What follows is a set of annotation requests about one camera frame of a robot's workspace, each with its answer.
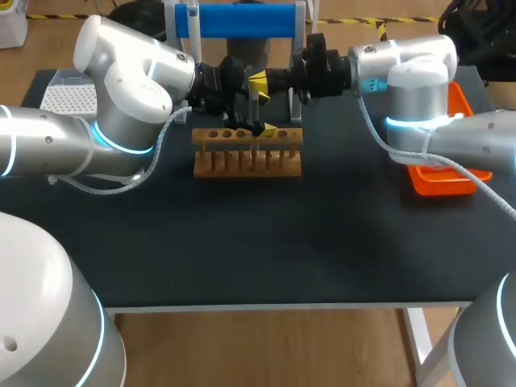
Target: white container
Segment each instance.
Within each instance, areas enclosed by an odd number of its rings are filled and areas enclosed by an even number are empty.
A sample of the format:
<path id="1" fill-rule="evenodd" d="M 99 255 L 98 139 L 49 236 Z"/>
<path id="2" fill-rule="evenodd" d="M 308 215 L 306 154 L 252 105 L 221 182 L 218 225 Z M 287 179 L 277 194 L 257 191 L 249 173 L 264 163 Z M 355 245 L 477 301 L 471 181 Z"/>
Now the white container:
<path id="1" fill-rule="evenodd" d="M 10 8 L 0 10 L 0 48 L 20 47 L 27 37 L 28 0 L 14 0 Z"/>

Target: orange plastic tray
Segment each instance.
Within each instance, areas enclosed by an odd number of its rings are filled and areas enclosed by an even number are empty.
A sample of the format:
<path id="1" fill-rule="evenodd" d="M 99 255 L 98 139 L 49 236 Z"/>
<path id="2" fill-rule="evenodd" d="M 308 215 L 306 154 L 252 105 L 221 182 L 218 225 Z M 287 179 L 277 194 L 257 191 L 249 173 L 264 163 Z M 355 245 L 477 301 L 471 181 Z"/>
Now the orange plastic tray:
<path id="1" fill-rule="evenodd" d="M 463 113 L 464 117 L 473 115 L 468 100 L 456 82 L 450 83 L 448 89 L 448 114 Z M 422 196 L 469 195 L 476 191 L 476 185 L 467 177 L 452 168 L 432 168 L 409 165 L 410 178 L 418 194 Z M 469 169 L 482 181 L 489 181 L 491 172 Z"/>

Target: test tube rack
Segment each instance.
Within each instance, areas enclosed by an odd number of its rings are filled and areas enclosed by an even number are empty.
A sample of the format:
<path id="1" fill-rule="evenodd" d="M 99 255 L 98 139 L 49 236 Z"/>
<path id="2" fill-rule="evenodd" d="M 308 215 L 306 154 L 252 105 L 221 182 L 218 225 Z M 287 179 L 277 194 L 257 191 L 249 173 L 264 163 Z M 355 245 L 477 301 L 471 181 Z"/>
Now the test tube rack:
<path id="1" fill-rule="evenodd" d="M 238 129 L 192 130 L 194 177 L 296 177 L 302 175 L 301 128 L 278 128 L 254 137 Z"/>

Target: black table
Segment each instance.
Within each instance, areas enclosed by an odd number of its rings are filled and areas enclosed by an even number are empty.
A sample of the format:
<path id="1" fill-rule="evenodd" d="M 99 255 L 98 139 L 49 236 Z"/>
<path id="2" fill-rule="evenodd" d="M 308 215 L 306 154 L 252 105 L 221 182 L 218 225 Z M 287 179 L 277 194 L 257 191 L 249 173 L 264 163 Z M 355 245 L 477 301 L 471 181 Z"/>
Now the black table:
<path id="1" fill-rule="evenodd" d="M 38 72 L 24 106 L 53 74 Z M 492 109 L 475 69 L 457 80 L 477 113 Z M 368 108 L 382 115 L 385 96 Z M 262 117 L 282 125 L 286 110 L 276 98 Z M 139 189 L 6 179 L 0 210 L 57 238 L 108 307 L 468 302 L 516 268 L 516 223 L 482 193 L 418 198 L 351 93 L 304 107 L 300 178 L 194 180 L 193 126 L 220 119 L 172 127 Z M 516 178 L 491 186 L 516 203 Z"/>

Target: floor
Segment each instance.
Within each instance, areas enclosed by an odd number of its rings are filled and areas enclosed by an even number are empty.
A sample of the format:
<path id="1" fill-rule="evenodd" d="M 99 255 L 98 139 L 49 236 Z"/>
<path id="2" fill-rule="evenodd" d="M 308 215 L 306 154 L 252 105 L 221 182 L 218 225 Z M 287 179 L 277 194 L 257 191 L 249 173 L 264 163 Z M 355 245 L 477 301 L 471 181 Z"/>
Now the floor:
<path id="1" fill-rule="evenodd" d="M 29 0 L 31 14 L 92 14 L 92 0 Z M 111 0 L 100 0 L 103 12 Z M 434 16 L 448 0 L 321 0 L 320 18 Z M 23 48 L 0 51 L 0 102 L 18 105 L 36 70 L 72 67 L 80 20 L 30 20 Z M 434 23 L 391 23 L 389 38 L 434 33 Z M 346 52 L 378 40 L 364 24 L 320 25 L 327 45 Z M 274 40 L 270 66 L 288 64 L 289 41 Z M 203 42 L 205 61 L 225 55 L 221 40 Z M 493 100 L 516 107 L 512 85 L 492 84 Z M 426 309 L 435 342 L 453 308 Z M 414 385 L 405 328 L 397 310 L 129 314 L 117 317 L 127 349 L 127 386 Z M 450 376 L 442 386 L 453 386 Z"/>

